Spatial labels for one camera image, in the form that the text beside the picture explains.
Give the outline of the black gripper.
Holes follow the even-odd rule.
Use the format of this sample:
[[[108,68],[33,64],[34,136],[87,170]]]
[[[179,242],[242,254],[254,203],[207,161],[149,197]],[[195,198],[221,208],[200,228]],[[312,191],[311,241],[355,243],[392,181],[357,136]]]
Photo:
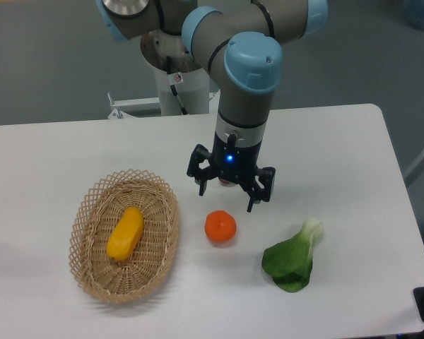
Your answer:
[[[199,185],[200,196],[204,195],[208,181],[216,177],[239,184],[249,196],[247,212],[251,213],[254,204],[271,200],[276,176],[274,167],[257,167],[260,148],[261,142],[251,147],[229,149],[215,133],[212,153],[201,144],[194,147],[187,176]]]

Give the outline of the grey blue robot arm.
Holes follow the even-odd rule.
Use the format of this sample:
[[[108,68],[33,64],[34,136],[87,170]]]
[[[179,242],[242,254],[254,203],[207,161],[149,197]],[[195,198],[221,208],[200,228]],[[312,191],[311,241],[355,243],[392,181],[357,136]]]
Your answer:
[[[273,94],[281,78],[283,43],[324,27],[326,1],[252,1],[224,14],[196,1],[98,1],[110,32],[130,40],[161,31],[220,89],[213,148],[197,145],[188,176],[200,191],[219,178],[238,184],[249,203],[267,202],[275,169],[257,158]]]

